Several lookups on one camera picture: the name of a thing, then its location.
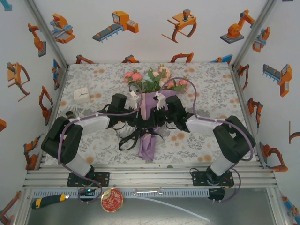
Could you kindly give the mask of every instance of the screwdriver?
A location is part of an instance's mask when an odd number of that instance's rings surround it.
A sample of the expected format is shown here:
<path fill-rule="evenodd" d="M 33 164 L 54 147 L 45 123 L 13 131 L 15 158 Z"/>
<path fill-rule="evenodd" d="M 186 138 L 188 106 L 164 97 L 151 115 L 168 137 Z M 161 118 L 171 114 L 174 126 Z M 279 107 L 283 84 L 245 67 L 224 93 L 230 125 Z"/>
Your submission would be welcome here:
<path fill-rule="evenodd" d="M 70 195 L 61 194 L 61 195 L 52 195 L 44 198 L 39 198 L 32 203 L 31 208 L 33 210 L 39 209 L 47 205 L 62 202 L 68 199 L 69 197 Z"/>

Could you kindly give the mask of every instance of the pink rose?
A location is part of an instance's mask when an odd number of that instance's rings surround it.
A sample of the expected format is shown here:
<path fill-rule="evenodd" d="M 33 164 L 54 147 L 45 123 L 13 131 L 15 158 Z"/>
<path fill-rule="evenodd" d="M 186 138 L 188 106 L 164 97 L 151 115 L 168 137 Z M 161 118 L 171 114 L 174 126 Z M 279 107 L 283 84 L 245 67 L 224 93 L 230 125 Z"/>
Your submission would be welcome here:
<path fill-rule="evenodd" d="M 133 81 L 141 81 L 143 79 L 143 75 L 139 74 L 139 73 L 135 73 L 132 75 L 132 80 Z"/>
<path fill-rule="evenodd" d="M 173 88 L 173 87 L 175 87 L 175 83 L 174 83 L 174 81 L 170 81 L 170 82 L 168 83 L 167 89 L 171 89 L 171 88 Z"/>
<path fill-rule="evenodd" d="M 125 83 L 128 83 L 128 80 L 126 79 L 126 77 L 132 77 L 132 75 L 133 75 L 132 72 L 125 73 L 125 75 L 124 75 L 124 81 L 125 81 Z"/>
<path fill-rule="evenodd" d="M 171 72 L 170 72 L 170 70 L 167 67 L 159 67 L 158 71 L 161 73 L 161 72 L 163 72 L 164 69 L 165 69 L 165 76 L 166 76 L 166 78 L 170 78 Z"/>
<path fill-rule="evenodd" d="M 185 91 L 187 91 L 188 88 L 189 88 L 189 82 L 188 82 L 188 81 L 185 81 L 185 80 L 179 80 L 179 81 L 177 82 L 177 86 L 179 86 L 179 85 L 186 85 Z"/>
<path fill-rule="evenodd" d="M 153 72 L 153 75 L 156 77 L 156 76 L 159 75 L 159 73 L 158 72 Z"/>

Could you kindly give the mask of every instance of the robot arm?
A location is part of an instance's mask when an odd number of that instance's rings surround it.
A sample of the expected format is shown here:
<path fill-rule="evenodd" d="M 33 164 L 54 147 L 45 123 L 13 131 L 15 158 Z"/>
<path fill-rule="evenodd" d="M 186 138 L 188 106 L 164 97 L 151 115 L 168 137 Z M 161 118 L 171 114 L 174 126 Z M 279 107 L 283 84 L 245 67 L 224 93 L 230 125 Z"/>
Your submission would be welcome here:
<path fill-rule="evenodd" d="M 212 183 L 215 180 L 219 180 L 226 171 L 238 163 L 250 151 L 246 139 L 239 131 L 225 123 L 216 121 L 199 120 L 195 116 L 192 116 L 186 122 L 186 126 L 190 132 L 214 135 L 220 146 L 222 154 L 207 169 L 208 178 L 212 179 Z M 226 121 L 240 128 L 250 140 L 252 147 L 255 146 L 254 138 L 237 117 L 230 116 Z"/>
<path fill-rule="evenodd" d="M 138 114 L 137 112 L 130 114 L 129 112 L 132 110 L 124 109 L 126 99 L 127 97 L 122 94 L 115 94 L 112 97 L 111 104 L 108 104 L 108 110 L 103 109 L 99 111 L 100 113 L 113 114 L 126 113 L 126 116 L 94 116 L 84 120 L 77 118 L 79 121 L 70 125 L 66 130 L 61 147 L 61 162 L 81 176 L 92 179 L 94 168 L 77 154 L 81 136 L 101 129 L 110 128 L 117 124 L 118 121 L 127 122 L 130 126 L 136 126 L 138 128 L 155 128 L 162 126 L 166 122 L 174 122 L 178 129 L 185 132 L 214 135 L 221 148 L 222 154 L 208 167 L 206 172 L 206 178 L 213 184 L 218 184 L 223 174 L 250 151 L 246 139 L 236 129 L 225 123 L 197 119 L 192 113 L 185 111 L 177 96 L 171 96 L 165 100 L 168 110 L 162 108 L 158 111 L 153 108 L 153 110 L 151 110 L 153 114 L 148 120 L 143 120 L 140 116 L 140 112 Z M 65 117 L 56 119 L 41 146 L 42 150 L 56 159 L 58 158 L 60 135 L 64 127 L 70 121 L 76 119 L 72 113 L 67 115 L 67 117 L 68 119 Z M 230 116 L 226 121 L 241 129 L 249 138 L 252 147 L 255 146 L 253 137 L 237 117 Z"/>

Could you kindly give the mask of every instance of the orange robot illustration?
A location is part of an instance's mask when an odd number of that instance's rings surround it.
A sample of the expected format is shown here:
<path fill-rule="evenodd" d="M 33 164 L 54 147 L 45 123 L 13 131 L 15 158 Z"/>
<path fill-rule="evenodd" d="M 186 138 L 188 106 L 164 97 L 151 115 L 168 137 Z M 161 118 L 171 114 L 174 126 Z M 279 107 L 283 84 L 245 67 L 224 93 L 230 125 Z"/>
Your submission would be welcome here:
<path fill-rule="evenodd" d="M 179 13 L 179 14 L 173 16 L 173 19 L 176 20 L 177 22 L 173 22 L 172 20 L 168 19 L 168 21 L 170 23 L 174 24 L 174 26 L 175 26 L 174 32 L 172 34 L 172 38 L 168 37 L 165 34 L 162 34 L 162 36 L 164 36 L 167 39 L 170 39 L 171 41 L 173 41 L 175 43 L 178 43 L 178 41 L 176 41 L 176 35 L 178 32 L 188 38 L 190 38 L 193 35 L 193 33 L 195 32 L 196 27 L 197 27 L 197 22 L 196 22 L 197 18 L 191 14 L 191 11 L 189 9 L 186 9 L 182 13 Z M 193 26 L 191 31 L 188 34 L 181 32 L 181 30 L 188 25 Z"/>

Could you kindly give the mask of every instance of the table surface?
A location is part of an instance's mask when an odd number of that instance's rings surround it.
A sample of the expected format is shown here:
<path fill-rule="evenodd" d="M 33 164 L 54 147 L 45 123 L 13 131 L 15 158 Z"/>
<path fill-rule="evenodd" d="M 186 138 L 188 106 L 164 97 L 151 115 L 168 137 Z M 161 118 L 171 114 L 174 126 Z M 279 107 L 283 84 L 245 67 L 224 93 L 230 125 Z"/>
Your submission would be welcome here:
<path fill-rule="evenodd" d="M 158 63 L 71 65 L 58 116 L 65 116 L 67 111 L 73 111 L 80 117 L 92 115 L 109 104 L 115 93 L 129 97 L 128 85 L 123 81 L 124 74 L 137 69 L 145 75 L 149 68 L 156 71 L 158 66 Z M 166 63 L 165 67 L 170 69 L 173 77 L 187 76 L 195 84 L 198 115 L 217 119 L 235 115 L 245 124 L 227 63 Z M 91 101 L 77 104 L 73 92 L 82 87 L 88 87 Z M 194 90 L 189 88 L 187 93 L 177 95 L 188 112 L 192 111 L 193 93 Z M 133 131 L 134 128 L 125 126 L 118 132 L 125 137 Z M 153 163 L 211 162 L 221 152 L 213 136 L 170 130 L 166 126 L 157 133 L 163 139 L 156 138 Z M 138 157 L 139 142 L 131 150 L 119 151 L 119 141 L 120 137 L 113 129 L 99 130 L 81 138 L 78 153 L 91 164 L 152 163 Z M 57 160 L 47 155 L 45 165 L 56 164 Z"/>
<path fill-rule="evenodd" d="M 226 190 L 225 198 L 234 188 Z M 69 199 L 38 210 L 32 210 L 29 225 L 272 225 L 273 217 L 264 188 L 242 188 L 229 202 L 215 203 L 206 198 L 159 198 L 210 220 L 141 199 L 124 199 L 115 213 L 105 212 L 96 201 L 81 205 Z"/>

